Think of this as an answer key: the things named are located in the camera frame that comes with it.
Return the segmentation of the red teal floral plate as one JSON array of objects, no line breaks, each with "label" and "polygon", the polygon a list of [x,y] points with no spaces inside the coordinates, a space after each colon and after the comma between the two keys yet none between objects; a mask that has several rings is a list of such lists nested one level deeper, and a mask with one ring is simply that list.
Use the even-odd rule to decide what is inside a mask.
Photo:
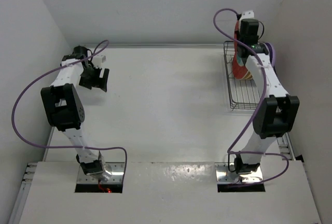
[{"label": "red teal floral plate", "polygon": [[241,67],[241,69],[240,69],[240,79],[245,80],[244,77],[245,77],[246,73],[249,72],[249,71],[246,68],[245,63],[242,61],[241,58],[239,58],[238,62],[239,62],[239,66]]},{"label": "red teal floral plate", "polygon": [[234,42],[234,57],[233,57],[233,61],[232,61],[232,72],[233,72],[235,79],[241,80],[240,79],[241,67],[239,66],[239,62],[238,62],[240,57],[238,56],[237,47],[238,47],[238,43]]}]

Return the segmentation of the lavender plate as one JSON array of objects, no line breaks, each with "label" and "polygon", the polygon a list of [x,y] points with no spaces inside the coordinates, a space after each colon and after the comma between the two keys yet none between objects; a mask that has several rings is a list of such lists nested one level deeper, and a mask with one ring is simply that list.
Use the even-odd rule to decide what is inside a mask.
[{"label": "lavender plate", "polygon": [[269,47],[269,51],[270,51],[270,57],[271,57],[271,66],[274,67],[275,66],[275,62],[276,62],[276,51],[274,46],[271,43],[266,43],[266,45]]}]

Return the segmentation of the orange plate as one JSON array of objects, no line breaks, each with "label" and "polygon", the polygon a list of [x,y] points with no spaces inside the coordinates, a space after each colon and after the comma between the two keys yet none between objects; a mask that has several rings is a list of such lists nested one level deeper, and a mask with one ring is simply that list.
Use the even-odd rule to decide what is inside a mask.
[{"label": "orange plate", "polygon": [[247,72],[244,79],[245,80],[251,80],[253,77],[252,77],[252,74],[250,72]]}]

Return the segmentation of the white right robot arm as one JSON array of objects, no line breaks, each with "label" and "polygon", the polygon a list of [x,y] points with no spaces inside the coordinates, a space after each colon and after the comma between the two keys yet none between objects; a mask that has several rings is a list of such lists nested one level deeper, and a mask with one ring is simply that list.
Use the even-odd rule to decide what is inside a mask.
[{"label": "white right robot arm", "polygon": [[299,98],[291,96],[281,85],[274,70],[274,48],[259,41],[259,25],[256,19],[239,18],[234,28],[237,42],[234,45],[233,75],[237,79],[253,79],[264,96],[252,121],[254,132],[234,160],[237,174],[248,174],[259,168],[269,146],[293,128],[300,105]]}]

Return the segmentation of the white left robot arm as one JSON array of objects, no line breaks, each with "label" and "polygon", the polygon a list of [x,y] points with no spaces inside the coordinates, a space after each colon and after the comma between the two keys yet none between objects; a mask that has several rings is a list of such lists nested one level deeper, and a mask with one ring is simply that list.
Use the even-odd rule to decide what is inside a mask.
[{"label": "white left robot arm", "polygon": [[109,69],[102,69],[104,55],[88,58],[88,49],[76,46],[73,52],[61,61],[61,70],[55,81],[42,88],[41,98],[49,124],[62,132],[75,146],[76,160],[85,175],[99,182],[106,182],[112,176],[109,167],[99,151],[92,150],[84,135],[85,110],[76,91],[76,86],[91,90],[107,91]]}]

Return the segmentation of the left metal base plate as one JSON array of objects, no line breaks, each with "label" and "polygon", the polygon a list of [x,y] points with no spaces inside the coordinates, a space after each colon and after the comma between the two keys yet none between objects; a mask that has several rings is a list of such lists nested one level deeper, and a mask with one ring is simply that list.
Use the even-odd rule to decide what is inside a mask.
[{"label": "left metal base plate", "polygon": [[[111,184],[118,185],[122,184],[123,175],[124,175],[125,163],[122,162],[107,162],[106,163],[106,172],[107,178],[105,180],[101,180],[102,184]],[[85,175],[82,168],[79,167],[78,175],[77,175],[77,184],[98,184],[98,180],[90,175]]]}]

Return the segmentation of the metal base plate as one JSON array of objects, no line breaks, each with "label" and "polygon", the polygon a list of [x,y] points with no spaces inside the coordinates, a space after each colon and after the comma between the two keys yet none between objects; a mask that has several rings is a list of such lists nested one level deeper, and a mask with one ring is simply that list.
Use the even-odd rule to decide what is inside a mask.
[{"label": "metal base plate", "polygon": [[227,184],[253,184],[263,181],[261,168],[248,173],[233,172],[234,163],[215,163],[216,179],[219,185]]},{"label": "metal base plate", "polygon": [[[111,184],[118,185],[122,184],[123,175],[124,175],[125,163],[122,162],[107,162],[106,163],[106,172],[107,178],[105,180],[101,180],[102,184]],[[90,175],[85,175],[82,168],[79,167],[78,175],[77,175],[77,184],[98,184],[98,180]]]}]

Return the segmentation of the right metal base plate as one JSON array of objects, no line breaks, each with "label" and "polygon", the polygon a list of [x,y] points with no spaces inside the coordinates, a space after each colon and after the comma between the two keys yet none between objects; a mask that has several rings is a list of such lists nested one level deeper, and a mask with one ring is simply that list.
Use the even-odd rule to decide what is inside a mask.
[{"label": "right metal base plate", "polygon": [[261,168],[248,173],[233,172],[234,163],[215,163],[216,179],[219,185],[227,184],[253,184],[263,181]]}]

